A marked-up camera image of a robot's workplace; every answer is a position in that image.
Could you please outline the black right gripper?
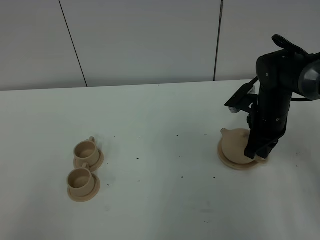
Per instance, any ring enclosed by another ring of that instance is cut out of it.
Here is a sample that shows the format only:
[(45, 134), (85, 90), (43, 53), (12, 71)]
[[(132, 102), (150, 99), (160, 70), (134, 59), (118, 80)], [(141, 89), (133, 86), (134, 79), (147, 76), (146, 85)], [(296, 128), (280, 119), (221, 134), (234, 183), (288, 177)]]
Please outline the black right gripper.
[(244, 155), (267, 159), (286, 132), (292, 92), (282, 87), (259, 87), (257, 104), (251, 113), (251, 127)]

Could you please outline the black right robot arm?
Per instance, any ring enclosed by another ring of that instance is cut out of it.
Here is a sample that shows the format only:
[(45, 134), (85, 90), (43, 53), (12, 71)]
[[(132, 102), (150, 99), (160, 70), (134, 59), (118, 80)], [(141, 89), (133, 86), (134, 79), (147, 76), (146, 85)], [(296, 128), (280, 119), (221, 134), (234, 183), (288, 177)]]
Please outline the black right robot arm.
[(260, 87), (257, 103), (252, 105), (250, 135), (244, 150), (250, 159), (266, 159), (284, 136), (294, 93), (304, 102), (320, 98), (319, 53), (307, 53), (278, 34), (272, 40), (281, 49), (256, 62)]

